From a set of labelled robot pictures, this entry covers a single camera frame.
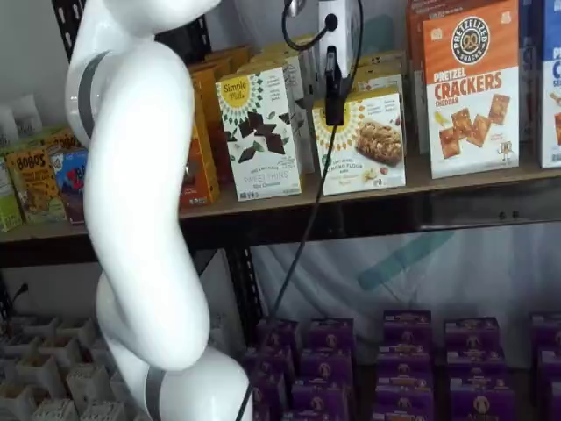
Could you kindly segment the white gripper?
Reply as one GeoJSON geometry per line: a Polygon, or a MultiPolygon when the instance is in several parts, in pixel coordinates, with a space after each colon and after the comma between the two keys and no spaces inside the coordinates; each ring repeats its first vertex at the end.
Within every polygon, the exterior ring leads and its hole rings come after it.
{"type": "Polygon", "coordinates": [[[319,68],[325,76],[325,120],[327,125],[344,123],[342,81],[347,78],[353,60],[353,5],[347,0],[319,1],[318,22],[325,27],[329,15],[337,18],[337,27],[319,40],[319,68]]]}

